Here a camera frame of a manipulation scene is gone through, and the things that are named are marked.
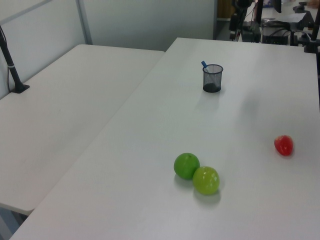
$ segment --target green ball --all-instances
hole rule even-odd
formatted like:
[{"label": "green ball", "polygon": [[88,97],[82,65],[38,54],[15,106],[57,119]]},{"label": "green ball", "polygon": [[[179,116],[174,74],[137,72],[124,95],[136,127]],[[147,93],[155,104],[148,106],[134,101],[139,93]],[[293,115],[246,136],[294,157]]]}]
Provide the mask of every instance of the green ball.
[{"label": "green ball", "polygon": [[195,171],[200,167],[198,158],[192,153],[182,153],[174,161],[175,173],[183,179],[190,180]]},{"label": "green ball", "polygon": [[193,186],[203,195],[214,194],[220,184],[217,171],[209,166],[199,167],[192,178]]}]

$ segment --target yellow-green ball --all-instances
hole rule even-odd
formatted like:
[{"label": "yellow-green ball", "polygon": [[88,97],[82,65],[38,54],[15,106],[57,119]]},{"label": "yellow-green ball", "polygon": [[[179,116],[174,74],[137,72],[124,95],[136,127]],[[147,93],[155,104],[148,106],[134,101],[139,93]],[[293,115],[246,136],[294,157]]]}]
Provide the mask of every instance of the yellow-green ball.
[{"label": "yellow-green ball", "polygon": [[209,166],[199,167],[193,174],[193,186],[203,195],[214,194],[220,184],[220,178],[217,171]]}]

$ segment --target black mesh cup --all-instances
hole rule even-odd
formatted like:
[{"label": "black mesh cup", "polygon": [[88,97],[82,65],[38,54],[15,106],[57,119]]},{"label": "black mesh cup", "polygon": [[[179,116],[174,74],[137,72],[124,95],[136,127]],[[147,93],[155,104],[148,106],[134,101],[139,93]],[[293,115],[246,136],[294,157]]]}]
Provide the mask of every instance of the black mesh cup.
[{"label": "black mesh cup", "polygon": [[217,64],[210,64],[203,71],[203,90],[216,93],[221,90],[221,78],[224,68]]}]

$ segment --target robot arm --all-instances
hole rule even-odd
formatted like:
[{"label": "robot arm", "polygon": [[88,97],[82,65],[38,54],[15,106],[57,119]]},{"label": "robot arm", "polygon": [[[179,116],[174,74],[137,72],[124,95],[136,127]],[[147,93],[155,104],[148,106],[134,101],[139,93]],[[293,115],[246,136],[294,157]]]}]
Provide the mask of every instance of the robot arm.
[{"label": "robot arm", "polygon": [[231,16],[229,25],[231,40],[239,39],[247,10],[253,2],[254,0],[231,0],[231,5],[235,7],[235,13]]}]

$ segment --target table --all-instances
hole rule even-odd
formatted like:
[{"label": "table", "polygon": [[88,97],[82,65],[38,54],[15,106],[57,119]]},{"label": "table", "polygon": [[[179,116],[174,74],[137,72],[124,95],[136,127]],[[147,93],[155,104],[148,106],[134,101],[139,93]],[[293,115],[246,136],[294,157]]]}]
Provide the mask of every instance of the table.
[{"label": "table", "polygon": [[29,215],[164,53],[78,45],[0,101],[0,207]]},{"label": "table", "polygon": [[[203,60],[224,68],[219,93],[202,90]],[[178,38],[12,240],[317,239],[319,123],[314,54]],[[218,171],[218,193],[175,175],[184,152]]]}]

